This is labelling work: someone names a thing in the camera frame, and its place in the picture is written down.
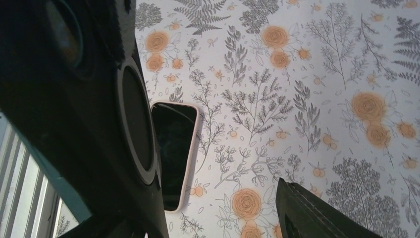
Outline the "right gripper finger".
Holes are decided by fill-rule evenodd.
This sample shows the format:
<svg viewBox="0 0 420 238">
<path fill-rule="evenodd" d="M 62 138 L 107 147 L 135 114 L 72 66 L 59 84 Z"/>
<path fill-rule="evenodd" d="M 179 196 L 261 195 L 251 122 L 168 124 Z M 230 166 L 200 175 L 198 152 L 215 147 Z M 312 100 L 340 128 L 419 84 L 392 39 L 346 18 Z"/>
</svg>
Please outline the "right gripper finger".
<svg viewBox="0 0 420 238">
<path fill-rule="evenodd" d="M 378 238 L 301 185 L 280 178 L 276 210 L 284 238 Z"/>
</svg>

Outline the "black phone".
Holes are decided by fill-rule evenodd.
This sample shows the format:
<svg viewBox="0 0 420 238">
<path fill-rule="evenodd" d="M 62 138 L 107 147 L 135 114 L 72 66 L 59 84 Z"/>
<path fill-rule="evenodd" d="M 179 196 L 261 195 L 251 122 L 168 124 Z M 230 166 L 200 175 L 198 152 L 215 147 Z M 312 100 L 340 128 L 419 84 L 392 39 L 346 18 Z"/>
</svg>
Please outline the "black phone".
<svg viewBox="0 0 420 238">
<path fill-rule="evenodd" d="M 3 0 L 0 108 L 79 225 L 67 238 L 166 238 L 133 0 Z"/>
</svg>

